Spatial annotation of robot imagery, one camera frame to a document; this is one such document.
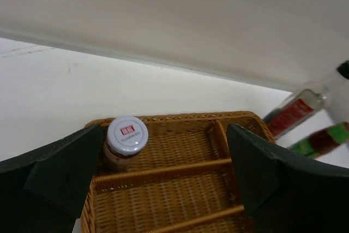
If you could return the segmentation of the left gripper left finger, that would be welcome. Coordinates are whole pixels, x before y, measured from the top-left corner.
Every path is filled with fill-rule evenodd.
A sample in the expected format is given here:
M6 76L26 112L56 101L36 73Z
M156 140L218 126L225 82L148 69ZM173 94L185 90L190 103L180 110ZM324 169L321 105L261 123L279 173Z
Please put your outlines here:
M72 232L104 131L94 124L1 162L1 232Z

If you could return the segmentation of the sauce jar white lid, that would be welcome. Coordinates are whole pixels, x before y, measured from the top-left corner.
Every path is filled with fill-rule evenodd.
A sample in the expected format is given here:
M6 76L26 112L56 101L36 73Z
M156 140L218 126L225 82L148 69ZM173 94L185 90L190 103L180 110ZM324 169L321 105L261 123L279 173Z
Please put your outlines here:
M107 128L103 146L105 163L116 171L125 171L148 142L148 129L137 117L115 118Z

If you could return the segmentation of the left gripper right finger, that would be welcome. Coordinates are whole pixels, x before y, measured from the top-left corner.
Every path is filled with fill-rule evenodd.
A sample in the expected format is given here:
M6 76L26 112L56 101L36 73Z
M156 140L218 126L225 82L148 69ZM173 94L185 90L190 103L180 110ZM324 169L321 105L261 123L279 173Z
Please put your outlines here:
M348 169L310 159L237 124L226 131L256 232L348 232Z

